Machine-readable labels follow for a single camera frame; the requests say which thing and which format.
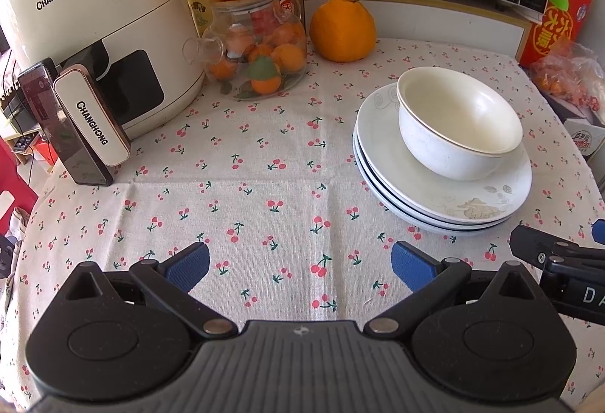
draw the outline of plastic bag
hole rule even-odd
[[[538,89],[577,107],[589,107],[605,123],[605,73],[593,51],[563,36],[529,68]]]

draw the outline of red chair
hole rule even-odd
[[[10,209],[0,218],[0,234],[8,232],[10,216],[15,207],[32,212],[37,201],[37,195],[17,173],[17,159],[7,144],[0,138],[0,193],[8,191],[14,196],[14,202]]]

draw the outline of blue gripper pad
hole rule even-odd
[[[210,250],[203,242],[196,242],[164,261],[160,268],[166,280],[189,293],[208,273]]]
[[[406,241],[397,241],[391,249],[391,267],[394,274],[416,292],[439,274],[441,263]]]
[[[599,244],[605,244],[605,220],[598,219],[592,224],[592,239]]]

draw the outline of teapot spout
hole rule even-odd
[[[189,65],[193,63],[215,65],[224,52],[223,42],[217,37],[190,37],[183,44],[183,57]]]

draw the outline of cardboard box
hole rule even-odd
[[[588,159],[605,140],[605,125],[590,109],[581,110],[562,99],[548,94],[543,96],[568,130],[580,153]]]
[[[546,56],[561,36],[576,40],[592,0],[548,0],[542,24],[532,24],[519,63],[528,67]]]

